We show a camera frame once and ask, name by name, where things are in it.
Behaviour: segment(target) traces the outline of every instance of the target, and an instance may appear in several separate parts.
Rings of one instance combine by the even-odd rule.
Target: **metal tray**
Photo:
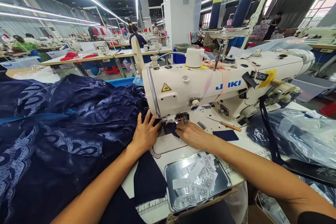
[[[179,197],[179,195],[177,194],[177,192],[173,189],[173,180],[174,179],[183,179],[188,177],[187,175],[182,176],[181,174],[181,169],[183,167],[186,167],[188,165],[193,164],[197,158],[199,157],[199,155],[201,153],[204,152],[199,152],[193,155],[189,155],[186,156],[182,159],[179,159],[173,163],[167,164],[166,167],[164,168],[164,177],[167,181],[168,187],[167,187],[167,196],[168,196],[168,202],[169,202],[169,209],[172,213],[177,214],[180,213],[182,211],[185,211],[187,209],[193,208],[194,206],[188,206],[184,209],[181,209],[179,211],[176,211],[173,209],[173,205],[174,205],[174,201],[176,200],[177,197]],[[224,171],[223,166],[221,165],[220,161],[218,160],[218,158],[215,156],[215,166],[216,166],[216,172],[218,173],[218,176],[216,178],[216,184],[215,184],[215,188],[214,191],[211,191],[210,193],[210,198],[213,198],[214,196],[216,196],[217,194],[232,188],[232,183],[231,180],[229,178],[229,176],[226,174],[226,172]]]

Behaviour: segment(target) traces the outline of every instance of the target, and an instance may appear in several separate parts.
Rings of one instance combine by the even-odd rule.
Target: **juki logo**
[[[228,88],[232,88],[233,86],[240,86],[242,81],[236,81],[236,82],[229,82]],[[216,90],[223,89],[223,84],[220,85],[220,87],[216,87]]]

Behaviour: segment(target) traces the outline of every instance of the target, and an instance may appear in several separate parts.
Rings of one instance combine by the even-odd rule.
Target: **hand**
[[[151,111],[148,110],[144,122],[142,123],[141,113],[138,115],[138,125],[136,126],[132,142],[128,145],[128,149],[132,149],[139,156],[146,151],[149,151],[156,142],[158,130],[161,128],[161,123],[153,127],[155,117],[152,116],[149,120]]]
[[[214,146],[213,142],[216,140],[214,135],[206,133],[203,129],[190,121],[188,121],[187,124],[180,121],[176,128],[176,134],[179,135],[187,145],[197,150],[212,152],[210,148]]]

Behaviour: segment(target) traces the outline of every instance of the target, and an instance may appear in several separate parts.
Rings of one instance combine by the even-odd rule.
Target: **navy thread spool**
[[[222,4],[222,0],[213,0],[212,1],[211,16],[210,16],[210,22],[209,22],[209,30],[217,30],[221,4]]]
[[[252,0],[240,0],[237,10],[232,20],[232,27],[240,27],[243,25],[247,12],[249,11]]]

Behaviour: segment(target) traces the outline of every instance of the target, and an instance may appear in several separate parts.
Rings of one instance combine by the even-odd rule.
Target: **warning sticker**
[[[161,90],[161,93],[171,91],[171,90],[172,89],[166,83],[164,83],[163,87],[162,87],[162,90]]]
[[[268,70],[265,72],[265,74],[268,74],[268,77],[265,81],[261,82],[258,86],[258,88],[264,88],[267,87],[271,81],[275,78],[277,70]]]
[[[205,69],[211,69],[212,67],[210,67],[210,66],[201,66],[201,67],[199,67],[199,68],[190,68],[190,67],[187,67],[187,66],[185,66],[188,70],[205,70]]]

